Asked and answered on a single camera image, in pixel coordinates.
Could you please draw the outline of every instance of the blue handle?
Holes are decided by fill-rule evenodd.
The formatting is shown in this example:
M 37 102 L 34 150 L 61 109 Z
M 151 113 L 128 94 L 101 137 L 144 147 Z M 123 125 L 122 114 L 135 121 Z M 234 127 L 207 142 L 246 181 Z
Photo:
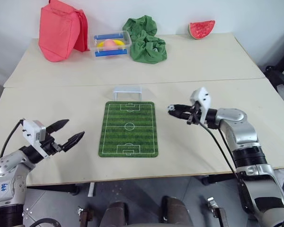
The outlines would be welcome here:
M 122 39 L 122 38 L 123 38 L 123 33 L 94 36 L 94 39 Z
M 113 50 L 113 51 L 96 51 L 95 56 L 96 57 L 102 57 L 102 56 L 109 56 L 109 55 L 120 55 L 120 54 L 127 54 L 127 49 L 124 50 Z

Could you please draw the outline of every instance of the watermelon toy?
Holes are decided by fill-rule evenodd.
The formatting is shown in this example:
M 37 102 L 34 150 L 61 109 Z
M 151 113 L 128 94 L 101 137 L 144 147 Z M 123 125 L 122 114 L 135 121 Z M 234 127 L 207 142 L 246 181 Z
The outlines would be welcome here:
M 214 24 L 215 24 L 214 20 L 189 23 L 188 30 L 193 38 L 202 39 L 210 34 Z

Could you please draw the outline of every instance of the clear plastic box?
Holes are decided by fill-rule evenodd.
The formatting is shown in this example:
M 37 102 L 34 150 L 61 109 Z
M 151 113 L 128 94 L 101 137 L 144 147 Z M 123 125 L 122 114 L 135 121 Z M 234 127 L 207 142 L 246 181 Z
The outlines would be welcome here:
M 105 40 L 114 40 L 115 45 L 104 46 Z M 93 57 L 104 57 L 128 54 L 132 45 L 131 38 L 127 31 L 111 32 L 101 35 L 92 35 L 90 50 Z

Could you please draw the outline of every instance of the red fabric bag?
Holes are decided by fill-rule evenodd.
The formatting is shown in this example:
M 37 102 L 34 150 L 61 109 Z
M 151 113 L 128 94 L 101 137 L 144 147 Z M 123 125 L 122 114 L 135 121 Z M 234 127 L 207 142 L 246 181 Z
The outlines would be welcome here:
M 39 46 L 49 61 L 62 61 L 76 49 L 88 51 L 88 24 L 82 10 L 58 0 L 41 8 Z

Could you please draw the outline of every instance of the black chair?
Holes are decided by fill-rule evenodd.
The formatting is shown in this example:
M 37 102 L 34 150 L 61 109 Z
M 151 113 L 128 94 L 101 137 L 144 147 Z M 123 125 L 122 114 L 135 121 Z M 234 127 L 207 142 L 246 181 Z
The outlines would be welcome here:
M 280 84 L 284 85 L 284 57 L 275 66 L 267 66 L 264 72 L 267 79 L 270 81 L 272 86 L 277 91 L 277 86 Z

